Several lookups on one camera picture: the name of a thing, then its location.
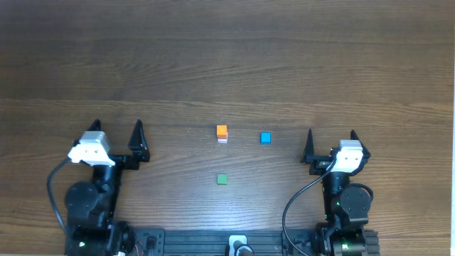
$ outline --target wooden tabletop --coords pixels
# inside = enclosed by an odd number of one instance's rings
[[[299,163],[308,129],[318,154],[355,129],[372,156],[353,180],[375,191],[366,227],[382,255],[448,255],[453,12],[450,0],[0,1],[0,252],[63,253],[46,178],[99,118],[113,151],[144,123],[152,158],[124,172],[117,207],[134,226],[279,230],[315,179]],[[65,217],[66,189],[91,174],[56,177]],[[287,222],[320,221],[318,185]]]

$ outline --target white clamp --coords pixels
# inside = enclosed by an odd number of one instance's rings
[[[115,162],[109,158],[108,152],[109,142],[104,132],[86,131],[80,137],[79,144],[70,150],[68,157],[73,163],[79,163],[82,160],[91,166],[114,166]]]
[[[358,140],[342,139],[339,148],[335,166],[331,171],[342,171],[350,174],[360,166],[363,158],[362,144]]]

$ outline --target wood grain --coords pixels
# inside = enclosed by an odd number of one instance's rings
[[[117,217],[169,230],[279,230],[309,176],[355,129],[372,152],[383,255],[447,255],[454,3],[430,0],[0,1],[0,252],[61,254],[48,172],[95,118],[114,151],[136,119],[153,154]],[[227,145],[215,125],[227,124]],[[259,133],[272,133],[272,145]],[[216,185],[216,174],[228,186]],[[63,197],[91,170],[70,165]],[[323,220],[320,187],[289,227]]]

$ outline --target black cable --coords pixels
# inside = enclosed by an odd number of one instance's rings
[[[370,194],[371,201],[373,202],[373,190],[371,188],[369,188],[368,186],[366,186],[364,184],[360,184],[360,183],[350,183],[349,186],[355,186],[358,188],[365,189]]]
[[[312,186],[314,186],[316,183],[318,183],[319,181],[321,181],[323,178],[325,178],[331,171],[332,171],[332,168],[335,166],[335,163],[336,163],[336,156],[333,158],[333,161],[332,161],[332,164],[326,169],[326,172],[321,175],[319,178],[315,179],[313,182],[311,182],[310,184],[306,185],[303,189],[301,189],[299,192],[297,192],[290,200],[289,202],[286,204],[286,207],[284,208],[284,211],[283,211],[283,218],[282,218],[282,225],[283,225],[283,233],[284,235],[286,236],[287,240],[289,241],[289,243],[291,243],[291,245],[298,251],[300,252],[301,254],[303,254],[304,256],[310,256],[308,254],[306,254],[304,251],[302,251],[300,248],[297,247],[297,245],[295,245],[292,241],[291,241],[291,238],[289,237],[288,233],[287,233],[287,230],[286,230],[286,213],[287,211],[289,210],[289,207],[291,206],[292,202],[294,202],[294,200],[296,200],[296,198],[298,196],[300,196],[303,192],[305,192],[308,188],[311,188]]]
[[[48,182],[47,182],[50,205],[52,206],[55,216],[57,217],[57,220],[60,223],[60,226],[62,227],[62,230],[65,233],[67,238],[69,237],[68,230],[65,227],[65,223],[63,222],[60,211],[58,211],[57,205],[55,204],[54,195],[52,193],[52,179],[53,179],[54,175],[69,162],[69,160],[70,159],[67,157],[67,158],[65,158],[65,160],[63,160],[61,163],[59,163],[49,174]]]

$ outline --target small block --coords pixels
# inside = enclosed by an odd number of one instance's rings
[[[216,126],[216,137],[218,139],[228,139],[228,126],[217,125]]]
[[[261,132],[261,144],[270,144],[272,142],[272,135],[270,132]]]
[[[228,175],[227,174],[218,174],[216,183],[218,185],[227,185],[228,184]]]

